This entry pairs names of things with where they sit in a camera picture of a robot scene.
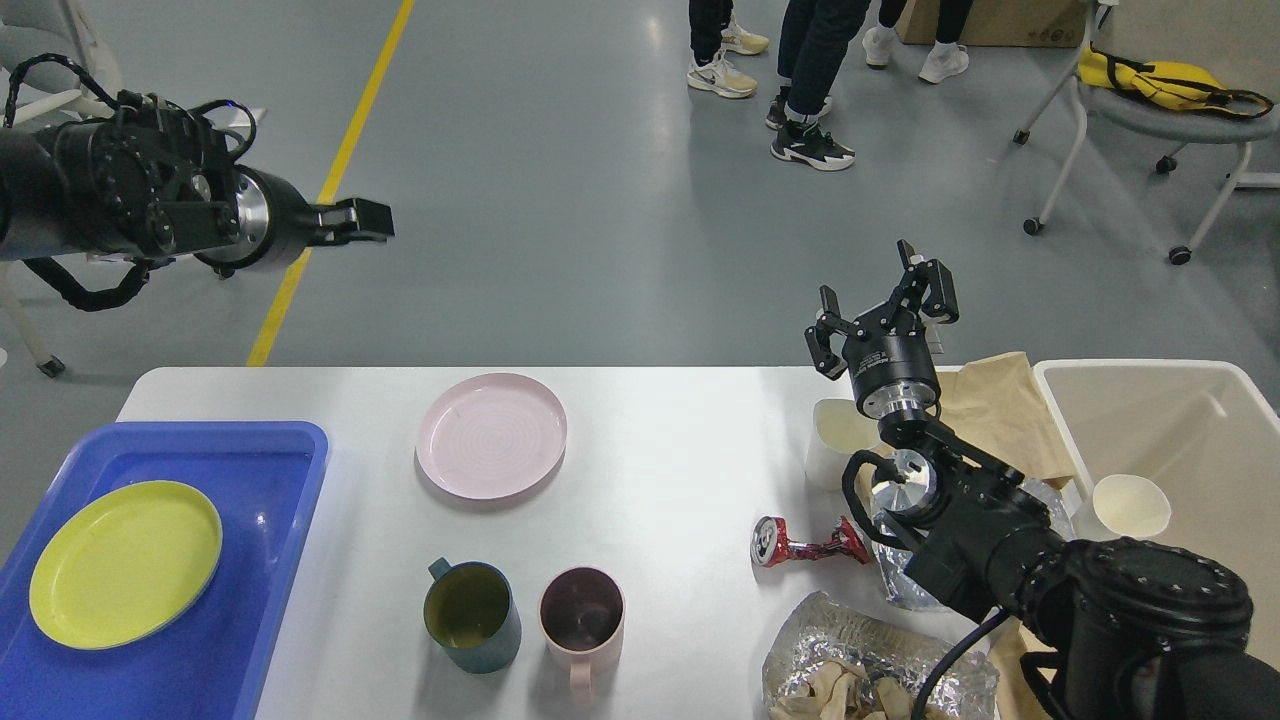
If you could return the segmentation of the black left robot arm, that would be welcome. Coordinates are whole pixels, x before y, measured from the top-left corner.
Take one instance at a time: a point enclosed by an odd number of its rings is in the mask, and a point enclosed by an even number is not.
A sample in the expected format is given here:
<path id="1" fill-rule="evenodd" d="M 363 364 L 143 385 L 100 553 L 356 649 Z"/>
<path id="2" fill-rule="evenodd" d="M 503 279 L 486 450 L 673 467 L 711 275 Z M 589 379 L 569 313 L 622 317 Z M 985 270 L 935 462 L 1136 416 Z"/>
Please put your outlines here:
<path id="1" fill-rule="evenodd" d="M 18 94 L 44 63 L 76 74 L 108 114 L 19 131 Z M 110 95 L 56 53 L 19 63 L 3 117 L 3 260 L 96 313 L 128 304 L 154 269 L 179 256 L 229 277 L 288 266 L 310 247 L 394 236 L 385 204 L 311 204 L 288 181 L 243 165 L 257 131 L 209 119 L 232 106 L 225 97 L 183 108 L 155 94 Z"/>

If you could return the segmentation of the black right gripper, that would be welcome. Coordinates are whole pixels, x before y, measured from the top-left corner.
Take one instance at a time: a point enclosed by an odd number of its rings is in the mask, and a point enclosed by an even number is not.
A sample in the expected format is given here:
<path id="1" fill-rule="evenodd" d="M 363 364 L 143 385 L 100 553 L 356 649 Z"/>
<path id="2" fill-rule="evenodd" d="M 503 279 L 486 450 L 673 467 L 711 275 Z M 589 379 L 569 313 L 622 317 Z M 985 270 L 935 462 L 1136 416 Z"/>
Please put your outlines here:
<path id="1" fill-rule="evenodd" d="M 838 296 L 827 284 L 819 287 L 819 310 L 805 329 L 812 365 L 829 380 L 849 369 L 858 410 L 870 419 L 927 413 L 940 404 L 931 333 L 923 328 L 925 320 L 952 324 L 960 318 L 950 269 L 924 258 L 906 240 L 899 240 L 896 249 L 904 273 L 890 297 L 870 310 L 872 329 L 845 320 Z M 836 334 L 846 338 L 844 355 L 832 347 Z"/>

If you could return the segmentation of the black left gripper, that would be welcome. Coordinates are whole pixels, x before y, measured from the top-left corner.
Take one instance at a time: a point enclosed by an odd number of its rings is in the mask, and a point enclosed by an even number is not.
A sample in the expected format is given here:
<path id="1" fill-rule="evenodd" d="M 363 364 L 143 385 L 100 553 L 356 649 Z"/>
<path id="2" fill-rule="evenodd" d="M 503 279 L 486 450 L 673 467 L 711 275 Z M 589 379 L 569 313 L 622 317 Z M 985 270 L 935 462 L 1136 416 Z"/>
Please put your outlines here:
<path id="1" fill-rule="evenodd" d="M 352 242 L 387 242 L 396 236 L 392 209 L 366 199 L 317 205 L 306 201 L 288 181 L 238 167 L 236 191 L 239 234 L 234 243 L 197 252 L 218 270 L 274 272 L 291 265 L 307 247 Z"/>

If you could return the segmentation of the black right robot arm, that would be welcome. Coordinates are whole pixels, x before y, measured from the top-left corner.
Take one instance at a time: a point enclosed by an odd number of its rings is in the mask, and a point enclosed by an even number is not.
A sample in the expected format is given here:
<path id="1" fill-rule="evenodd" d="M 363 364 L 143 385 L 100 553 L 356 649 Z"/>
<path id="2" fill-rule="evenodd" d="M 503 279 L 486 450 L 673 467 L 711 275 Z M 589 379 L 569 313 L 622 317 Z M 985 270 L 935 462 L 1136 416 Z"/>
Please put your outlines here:
<path id="1" fill-rule="evenodd" d="M 876 543 L 906 551 L 906 575 L 975 623 L 1015 618 L 1044 644 L 1020 657 L 1055 719 L 1275 719 L 1277 671 L 1247 651 L 1254 611 L 1222 564 L 1147 539 L 1065 539 L 1024 474 L 942 421 L 928 322 L 954 323 L 948 268 L 897 243 L 902 275 L 854 319 L 820 287 L 804 337 L 814 368 L 849 375 L 858 411 L 892 454 L 860 450 L 841 491 Z"/>

